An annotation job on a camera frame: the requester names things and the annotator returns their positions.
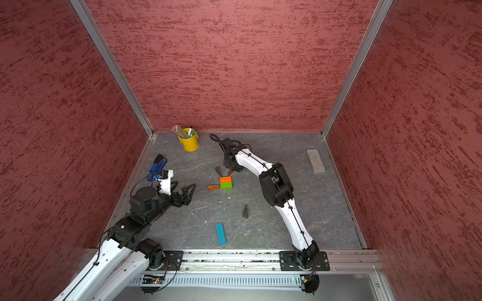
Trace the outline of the dark brown triangle block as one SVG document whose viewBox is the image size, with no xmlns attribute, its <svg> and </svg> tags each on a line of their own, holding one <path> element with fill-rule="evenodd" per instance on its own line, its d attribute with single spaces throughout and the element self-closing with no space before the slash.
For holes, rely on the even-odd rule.
<svg viewBox="0 0 482 301">
<path fill-rule="evenodd" d="M 216 170 L 217 174 L 218 174 L 220 177 L 223 176 L 220 166 L 217 166 L 217 167 L 215 168 L 215 170 Z"/>
</svg>

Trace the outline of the orange rectangular block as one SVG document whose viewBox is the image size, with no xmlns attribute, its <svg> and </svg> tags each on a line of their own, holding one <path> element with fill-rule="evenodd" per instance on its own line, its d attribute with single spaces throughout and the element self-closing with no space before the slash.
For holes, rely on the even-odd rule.
<svg viewBox="0 0 482 301">
<path fill-rule="evenodd" d="M 227 176 L 227 177 L 221 177 L 220 178 L 220 183 L 231 183 L 232 182 L 232 177 Z"/>
</svg>

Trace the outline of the green rectangular block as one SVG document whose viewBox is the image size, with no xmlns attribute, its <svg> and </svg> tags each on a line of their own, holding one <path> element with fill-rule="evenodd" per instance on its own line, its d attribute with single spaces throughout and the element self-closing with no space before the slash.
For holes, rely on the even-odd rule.
<svg viewBox="0 0 482 301">
<path fill-rule="evenodd" d="M 232 187 L 233 187 L 232 182 L 220 183 L 220 189 L 222 189 L 222 190 L 232 189 Z"/>
</svg>

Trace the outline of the orange brown triangle block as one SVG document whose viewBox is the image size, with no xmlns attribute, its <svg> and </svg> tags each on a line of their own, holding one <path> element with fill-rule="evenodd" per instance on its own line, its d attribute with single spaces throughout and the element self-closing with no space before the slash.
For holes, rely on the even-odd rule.
<svg viewBox="0 0 482 301">
<path fill-rule="evenodd" d="M 208 185 L 207 186 L 209 192 L 212 192 L 212 191 L 215 191 L 217 189 L 220 189 L 220 185 L 219 184 L 212 184 L 212 185 Z"/>
</svg>

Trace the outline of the dark wood triangle block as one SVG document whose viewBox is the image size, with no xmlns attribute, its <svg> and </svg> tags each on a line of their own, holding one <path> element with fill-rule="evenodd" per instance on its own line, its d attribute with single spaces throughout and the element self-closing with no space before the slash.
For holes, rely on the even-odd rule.
<svg viewBox="0 0 482 301">
<path fill-rule="evenodd" d="M 248 205 L 247 204 L 244 206 L 242 217 L 245 218 L 245 219 L 249 218 L 249 211 L 248 211 Z"/>
</svg>

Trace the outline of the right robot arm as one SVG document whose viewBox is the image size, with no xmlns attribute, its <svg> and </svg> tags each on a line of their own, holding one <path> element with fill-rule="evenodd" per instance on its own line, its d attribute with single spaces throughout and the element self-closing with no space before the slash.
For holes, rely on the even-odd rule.
<svg viewBox="0 0 482 301">
<path fill-rule="evenodd" d="M 247 169 L 259 178 L 265 200 L 281 215 L 290 234 L 297 265 L 303 270 L 314 268 L 320 249 L 297 210 L 294 188 L 284 166 L 261 159 L 238 140 L 222 140 L 215 134 L 210 134 L 209 138 L 223 150 L 223 165 L 227 169 L 238 173 Z"/>
</svg>

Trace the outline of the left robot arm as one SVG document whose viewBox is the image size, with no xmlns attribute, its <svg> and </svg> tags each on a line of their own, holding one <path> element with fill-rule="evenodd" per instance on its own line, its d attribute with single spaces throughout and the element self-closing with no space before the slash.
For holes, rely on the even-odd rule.
<svg viewBox="0 0 482 301">
<path fill-rule="evenodd" d="M 114 300 L 145 270 L 166 277 L 177 271 L 179 260 L 169 261 L 163 246 L 148 238 L 152 224 L 170 207 L 188 206 L 196 184 L 181 192 L 162 193 L 146 186 L 131 197 L 131 210 L 102 234 L 97 253 L 56 297 L 57 300 Z"/>
</svg>

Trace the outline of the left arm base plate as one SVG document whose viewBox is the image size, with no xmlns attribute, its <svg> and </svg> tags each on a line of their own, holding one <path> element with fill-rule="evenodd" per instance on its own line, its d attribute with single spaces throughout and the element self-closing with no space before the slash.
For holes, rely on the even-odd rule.
<svg viewBox="0 0 482 301">
<path fill-rule="evenodd" d="M 182 263 L 183 251 L 157 251 L 149 259 L 148 270 L 152 271 L 177 271 Z"/>
</svg>

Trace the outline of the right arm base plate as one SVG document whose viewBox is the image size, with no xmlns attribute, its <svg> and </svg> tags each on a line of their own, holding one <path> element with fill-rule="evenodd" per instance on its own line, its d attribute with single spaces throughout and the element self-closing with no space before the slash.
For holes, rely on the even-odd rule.
<svg viewBox="0 0 482 301">
<path fill-rule="evenodd" d="M 282 271 L 303 271 L 312 272 L 313 270 L 327 272 L 330 271 L 330 263 L 326 252 L 320 252 L 314 260 L 307 261 L 302 258 L 300 253 L 281 251 L 279 261 Z"/>
</svg>

